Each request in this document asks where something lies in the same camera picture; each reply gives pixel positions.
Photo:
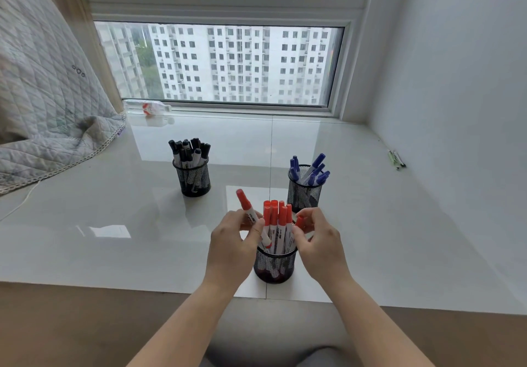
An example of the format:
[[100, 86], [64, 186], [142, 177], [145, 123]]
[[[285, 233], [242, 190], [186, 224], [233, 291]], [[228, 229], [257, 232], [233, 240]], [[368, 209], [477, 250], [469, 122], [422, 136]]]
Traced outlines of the grey quilted blanket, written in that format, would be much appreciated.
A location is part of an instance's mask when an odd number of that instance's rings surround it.
[[53, 0], [0, 0], [0, 195], [93, 158], [125, 125]]

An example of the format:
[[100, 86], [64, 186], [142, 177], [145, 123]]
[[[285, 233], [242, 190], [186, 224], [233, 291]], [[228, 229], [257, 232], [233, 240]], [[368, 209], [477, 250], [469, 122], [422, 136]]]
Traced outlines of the person's left forearm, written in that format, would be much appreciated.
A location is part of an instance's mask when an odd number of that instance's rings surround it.
[[126, 367], [198, 367], [241, 283], [205, 278]]

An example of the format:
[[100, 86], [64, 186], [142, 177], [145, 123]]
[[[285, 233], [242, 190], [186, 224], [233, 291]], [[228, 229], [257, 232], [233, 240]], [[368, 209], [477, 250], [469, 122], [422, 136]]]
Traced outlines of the person's right hand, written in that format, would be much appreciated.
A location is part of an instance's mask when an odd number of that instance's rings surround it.
[[309, 275], [317, 281], [328, 297], [352, 282], [339, 231], [326, 219], [320, 208], [305, 208], [298, 215], [305, 219], [305, 226], [314, 225], [312, 234], [306, 234], [313, 244], [313, 254], [300, 254]]

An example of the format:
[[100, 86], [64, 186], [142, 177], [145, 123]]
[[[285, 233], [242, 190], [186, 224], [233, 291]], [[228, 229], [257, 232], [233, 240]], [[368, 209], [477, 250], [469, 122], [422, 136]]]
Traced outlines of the bunch of blue markers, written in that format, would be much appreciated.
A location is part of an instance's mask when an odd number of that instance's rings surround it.
[[330, 176], [330, 171], [325, 171], [326, 155], [320, 153], [310, 165], [299, 163], [298, 157], [294, 155], [290, 160], [288, 177], [300, 186], [317, 187], [325, 184]]

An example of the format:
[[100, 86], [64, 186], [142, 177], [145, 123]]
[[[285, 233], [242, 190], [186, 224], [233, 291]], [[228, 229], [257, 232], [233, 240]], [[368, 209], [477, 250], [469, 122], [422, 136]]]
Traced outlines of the white apartment buildings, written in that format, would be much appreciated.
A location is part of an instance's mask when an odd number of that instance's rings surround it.
[[325, 108], [340, 27], [97, 21], [122, 99]]

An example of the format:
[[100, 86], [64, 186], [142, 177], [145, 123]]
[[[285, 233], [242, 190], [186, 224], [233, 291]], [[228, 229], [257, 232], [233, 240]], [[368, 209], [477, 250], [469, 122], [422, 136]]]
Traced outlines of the person's left hand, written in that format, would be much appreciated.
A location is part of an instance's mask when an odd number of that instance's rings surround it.
[[256, 252], [245, 253], [242, 241], [248, 231], [242, 231], [242, 209], [228, 211], [212, 231], [203, 282], [235, 293], [253, 269]]

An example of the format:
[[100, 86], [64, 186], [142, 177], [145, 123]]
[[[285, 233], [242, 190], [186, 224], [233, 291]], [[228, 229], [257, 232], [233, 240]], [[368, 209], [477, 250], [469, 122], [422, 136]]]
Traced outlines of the light wooden panel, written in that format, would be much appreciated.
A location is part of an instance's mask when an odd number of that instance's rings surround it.
[[53, 0], [83, 49], [103, 90], [118, 113], [122, 99], [101, 44], [88, 0]]

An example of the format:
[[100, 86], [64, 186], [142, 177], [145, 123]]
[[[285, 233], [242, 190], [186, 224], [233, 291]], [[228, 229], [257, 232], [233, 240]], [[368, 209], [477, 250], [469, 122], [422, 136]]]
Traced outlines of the white window frame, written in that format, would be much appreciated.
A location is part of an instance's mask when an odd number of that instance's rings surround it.
[[368, 0], [88, 0], [96, 20], [149, 23], [326, 26], [344, 29], [328, 105], [277, 107], [292, 116], [341, 117]]

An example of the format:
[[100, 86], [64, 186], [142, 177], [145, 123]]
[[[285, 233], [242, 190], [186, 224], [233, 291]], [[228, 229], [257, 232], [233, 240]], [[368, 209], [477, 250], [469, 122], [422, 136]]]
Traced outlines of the person's right forearm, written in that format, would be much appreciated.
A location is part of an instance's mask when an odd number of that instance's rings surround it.
[[435, 367], [350, 275], [320, 285], [338, 310], [364, 367]]

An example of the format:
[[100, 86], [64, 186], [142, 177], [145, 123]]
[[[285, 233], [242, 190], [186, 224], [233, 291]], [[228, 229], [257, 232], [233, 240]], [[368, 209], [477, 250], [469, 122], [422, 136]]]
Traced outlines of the bunch of black markers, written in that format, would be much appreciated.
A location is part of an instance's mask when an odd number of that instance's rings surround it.
[[178, 142], [169, 140], [168, 144], [172, 151], [173, 167], [191, 170], [208, 164], [211, 145], [201, 142], [199, 138]]

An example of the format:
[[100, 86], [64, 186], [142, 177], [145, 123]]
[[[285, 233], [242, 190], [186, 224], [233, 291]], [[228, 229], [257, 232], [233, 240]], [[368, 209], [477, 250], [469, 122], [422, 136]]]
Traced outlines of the bunch of red markers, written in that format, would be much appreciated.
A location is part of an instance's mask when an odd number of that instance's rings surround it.
[[293, 238], [292, 205], [270, 200], [263, 203], [265, 225], [260, 247], [273, 255], [285, 255], [296, 250]]

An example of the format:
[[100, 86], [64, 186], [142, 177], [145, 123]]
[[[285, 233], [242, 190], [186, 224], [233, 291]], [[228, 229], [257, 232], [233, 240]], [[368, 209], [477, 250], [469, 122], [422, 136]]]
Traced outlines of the clear plastic bottle red label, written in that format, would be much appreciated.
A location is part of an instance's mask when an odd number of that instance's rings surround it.
[[124, 99], [122, 104], [125, 111], [129, 114], [164, 116], [172, 111], [170, 105], [159, 100]]

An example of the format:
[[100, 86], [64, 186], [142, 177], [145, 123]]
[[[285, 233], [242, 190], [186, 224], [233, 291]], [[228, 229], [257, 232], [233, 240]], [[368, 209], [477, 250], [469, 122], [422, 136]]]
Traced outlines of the black mesh pen holder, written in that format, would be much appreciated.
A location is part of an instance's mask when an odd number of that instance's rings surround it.
[[194, 168], [181, 168], [172, 161], [177, 171], [181, 193], [185, 197], [201, 197], [211, 190], [211, 182], [208, 170], [208, 161]]
[[298, 213], [305, 208], [317, 207], [320, 194], [325, 181], [318, 183], [322, 173], [318, 173], [313, 185], [301, 184], [300, 174], [308, 170], [308, 165], [299, 165], [300, 171], [293, 171], [291, 167], [288, 171], [289, 187], [287, 204], [291, 204], [293, 213]]
[[290, 279], [295, 269], [298, 249], [286, 254], [272, 254], [257, 248], [253, 270], [267, 284], [281, 284]]

